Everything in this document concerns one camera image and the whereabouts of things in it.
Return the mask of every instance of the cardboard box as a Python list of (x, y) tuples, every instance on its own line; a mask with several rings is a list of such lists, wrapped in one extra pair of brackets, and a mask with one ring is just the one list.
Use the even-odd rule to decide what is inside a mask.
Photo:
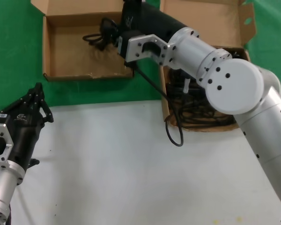
[[(243, 46), (256, 34), (253, 4), (244, 4), (245, 0), (161, 0), (160, 10), (197, 30), (200, 38), (214, 46), (227, 51), (237, 51), (242, 58), (250, 61), (249, 54)], [(168, 67), (160, 67), (163, 91), (168, 83)], [(170, 115), (168, 102), (162, 98), (163, 119)], [(176, 125), (174, 116), (170, 121)], [(215, 132), (229, 131), (237, 124), (194, 131)]]
[(132, 77), (117, 49), (103, 52), (83, 41), (99, 33), (101, 19), (119, 23), (122, 0), (31, 0), (42, 11), (43, 73), (48, 81)]

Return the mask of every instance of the green backdrop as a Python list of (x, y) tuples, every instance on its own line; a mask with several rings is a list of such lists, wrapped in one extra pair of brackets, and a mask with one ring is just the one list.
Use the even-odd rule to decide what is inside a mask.
[[(147, 0), (159, 6), (159, 0)], [(258, 34), (246, 46), (253, 63), (281, 80), (281, 0), (254, 2)], [(139, 75), (133, 79), (47, 82), (42, 76), (42, 13), (30, 0), (0, 0), (0, 109), (42, 82), (49, 106), (160, 99)], [(158, 66), (140, 62), (156, 83)]]

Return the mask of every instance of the white table surface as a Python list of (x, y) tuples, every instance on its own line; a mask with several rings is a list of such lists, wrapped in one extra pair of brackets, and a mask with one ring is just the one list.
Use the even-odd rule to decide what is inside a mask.
[[(278, 225), (240, 129), (170, 143), (160, 101), (53, 107), (12, 199), (13, 225)], [(178, 132), (172, 129), (178, 140)]]

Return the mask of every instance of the cardboard box flap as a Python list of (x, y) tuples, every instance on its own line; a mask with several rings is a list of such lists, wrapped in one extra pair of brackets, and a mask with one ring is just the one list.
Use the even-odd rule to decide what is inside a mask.
[(242, 45), (247, 44), (257, 33), (253, 3), (239, 6), (239, 27)]
[(161, 11), (197, 30), (210, 45), (242, 47), (255, 34), (254, 9), (244, 0), (161, 0)]
[(46, 14), (49, 0), (31, 0), (31, 4), (38, 8), (38, 10), (40, 10), (42, 13)]
[(46, 15), (122, 12), (123, 0), (31, 0)]

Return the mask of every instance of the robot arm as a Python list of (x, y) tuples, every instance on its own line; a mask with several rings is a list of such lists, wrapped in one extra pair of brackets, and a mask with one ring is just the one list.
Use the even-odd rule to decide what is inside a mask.
[[(46, 117), (40, 113), (43, 108)], [(41, 129), (53, 122), (41, 83), (0, 111), (0, 225), (10, 224), (10, 201), (26, 170), (39, 164), (31, 159)]]
[(141, 0), (124, 1), (121, 24), (101, 24), (104, 44), (117, 46), (127, 65), (151, 58), (161, 66), (182, 69), (194, 77), (216, 110), (234, 115), (281, 200), (278, 78), (250, 62), (233, 59), (224, 49), (213, 48), (200, 40), (197, 31), (157, 8)]

